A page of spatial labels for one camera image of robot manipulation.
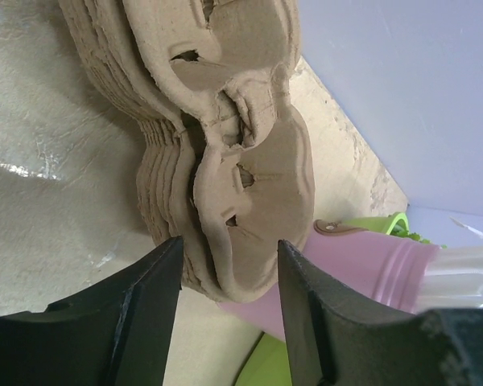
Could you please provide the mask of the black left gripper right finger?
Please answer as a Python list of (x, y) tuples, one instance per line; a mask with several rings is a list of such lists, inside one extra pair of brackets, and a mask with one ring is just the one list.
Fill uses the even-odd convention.
[(483, 309), (408, 314), (322, 272), (286, 240), (278, 258), (294, 385), (483, 385)]

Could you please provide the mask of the cardboard cup carrier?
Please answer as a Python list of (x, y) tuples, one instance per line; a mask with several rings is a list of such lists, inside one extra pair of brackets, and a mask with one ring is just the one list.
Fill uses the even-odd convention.
[(126, 1), (160, 99), (140, 125), (137, 176), (155, 238), (184, 240), (183, 282), (251, 302), (276, 282), (276, 244), (304, 244), (315, 185), (289, 84), (300, 57), (294, 1)]

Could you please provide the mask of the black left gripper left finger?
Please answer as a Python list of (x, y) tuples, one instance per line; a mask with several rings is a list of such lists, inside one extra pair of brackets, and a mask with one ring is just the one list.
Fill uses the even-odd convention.
[(0, 385), (161, 385), (182, 268), (171, 238), (41, 313), (0, 316)]

